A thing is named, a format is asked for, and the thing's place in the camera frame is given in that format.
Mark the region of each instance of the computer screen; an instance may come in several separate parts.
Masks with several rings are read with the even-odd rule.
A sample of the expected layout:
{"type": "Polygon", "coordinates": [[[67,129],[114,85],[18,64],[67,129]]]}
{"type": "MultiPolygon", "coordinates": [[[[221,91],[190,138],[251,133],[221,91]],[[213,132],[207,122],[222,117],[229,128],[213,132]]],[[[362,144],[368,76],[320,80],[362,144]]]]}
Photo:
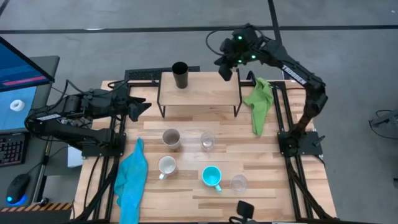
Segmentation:
{"type": "Polygon", "coordinates": [[[0,92],[54,82],[54,78],[0,37],[0,92]]]}

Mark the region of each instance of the teal mug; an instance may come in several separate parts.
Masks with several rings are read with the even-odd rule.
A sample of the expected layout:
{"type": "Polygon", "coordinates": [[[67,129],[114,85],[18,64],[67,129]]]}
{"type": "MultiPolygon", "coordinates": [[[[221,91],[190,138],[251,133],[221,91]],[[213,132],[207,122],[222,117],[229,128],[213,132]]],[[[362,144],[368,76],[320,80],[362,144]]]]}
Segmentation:
{"type": "Polygon", "coordinates": [[[218,167],[206,167],[201,174],[201,178],[207,186],[215,187],[218,192],[221,191],[221,187],[219,185],[221,181],[221,171],[218,167]]]}

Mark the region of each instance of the ceramic mug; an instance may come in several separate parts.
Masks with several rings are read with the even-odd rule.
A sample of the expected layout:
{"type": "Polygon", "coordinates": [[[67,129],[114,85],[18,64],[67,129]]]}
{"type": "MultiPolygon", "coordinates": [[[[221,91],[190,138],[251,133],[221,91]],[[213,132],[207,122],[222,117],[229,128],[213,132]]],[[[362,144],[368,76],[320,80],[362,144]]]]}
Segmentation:
{"type": "Polygon", "coordinates": [[[221,191],[221,187],[219,185],[221,181],[221,171],[218,167],[206,167],[201,174],[201,178],[207,186],[215,187],[218,192],[221,191]]]}
{"type": "Polygon", "coordinates": [[[181,146],[180,133],[176,129],[167,129],[162,136],[163,143],[171,150],[181,146]]]}
{"type": "Polygon", "coordinates": [[[159,160],[158,166],[161,171],[159,179],[164,180],[177,170],[177,161],[171,156],[164,156],[159,160]]]}

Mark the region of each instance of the gray floor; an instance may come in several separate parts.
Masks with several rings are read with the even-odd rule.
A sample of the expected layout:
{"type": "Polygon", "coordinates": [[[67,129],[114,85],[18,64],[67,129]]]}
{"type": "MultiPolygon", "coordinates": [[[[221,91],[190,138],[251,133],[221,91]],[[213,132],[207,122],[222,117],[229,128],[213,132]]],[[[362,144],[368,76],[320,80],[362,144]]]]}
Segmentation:
{"type": "MultiPolygon", "coordinates": [[[[398,24],[395,0],[277,0],[280,26],[398,24]]],[[[267,1],[193,0],[11,0],[0,29],[89,29],[170,26],[272,24],[267,1]]],[[[55,87],[69,78],[81,88],[117,80],[125,69],[169,67],[178,60],[217,68],[204,44],[207,32],[3,35],[28,56],[59,55],[55,87]]],[[[215,47],[229,32],[211,38],[215,47]]],[[[274,37],[272,31],[265,35],[274,37]]],[[[376,136],[368,120],[376,110],[398,108],[396,63],[398,30],[282,31],[293,58],[322,77],[330,97],[315,124],[338,216],[343,220],[396,223],[398,220],[397,142],[376,136]]],[[[244,68],[257,76],[280,79],[278,70],[258,63],[244,68]]],[[[52,92],[53,103],[59,93],[52,92]]],[[[378,129],[388,136],[398,134],[378,129]]],[[[54,177],[47,192],[57,195],[54,177]]],[[[55,197],[54,200],[72,198],[55,197]]]]}

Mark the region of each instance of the green cloth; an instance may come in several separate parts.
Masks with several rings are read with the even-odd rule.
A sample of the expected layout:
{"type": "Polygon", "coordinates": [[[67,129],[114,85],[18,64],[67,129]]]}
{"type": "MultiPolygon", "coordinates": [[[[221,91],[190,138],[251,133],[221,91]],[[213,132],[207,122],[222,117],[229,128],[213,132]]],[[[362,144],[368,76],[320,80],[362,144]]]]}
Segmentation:
{"type": "Polygon", "coordinates": [[[244,99],[244,103],[252,108],[253,132],[257,136],[262,134],[267,112],[273,101],[274,97],[269,82],[263,78],[256,78],[256,87],[254,87],[253,93],[244,99]]]}

